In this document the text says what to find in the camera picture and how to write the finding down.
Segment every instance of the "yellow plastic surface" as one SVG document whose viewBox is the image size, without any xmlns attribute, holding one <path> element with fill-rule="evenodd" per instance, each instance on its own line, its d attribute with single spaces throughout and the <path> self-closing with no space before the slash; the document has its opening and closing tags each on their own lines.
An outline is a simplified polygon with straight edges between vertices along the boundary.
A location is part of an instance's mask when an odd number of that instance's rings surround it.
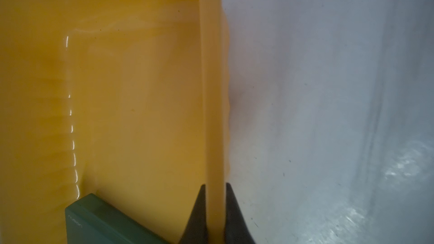
<svg viewBox="0 0 434 244">
<path fill-rule="evenodd" d="M 198 0 L 0 0 L 2 244 L 66 243 L 64 208 L 90 192 L 178 241 L 205 141 L 222 168 L 228 139 L 227 28 L 213 96 L 200 22 Z M 203 92 L 221 107 L 213 143 Z"/>
</svg>

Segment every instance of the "green rubber pad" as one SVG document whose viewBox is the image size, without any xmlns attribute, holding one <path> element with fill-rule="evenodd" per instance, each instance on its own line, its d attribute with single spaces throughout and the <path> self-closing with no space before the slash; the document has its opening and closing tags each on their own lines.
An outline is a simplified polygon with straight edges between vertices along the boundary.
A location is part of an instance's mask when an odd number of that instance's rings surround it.
<svg viewBox="0 0 434 244">
<path fill-rule="evenodd" d="M 65 209 L 68 244 L 168 244 L 95 194 Z"/>
</svg>

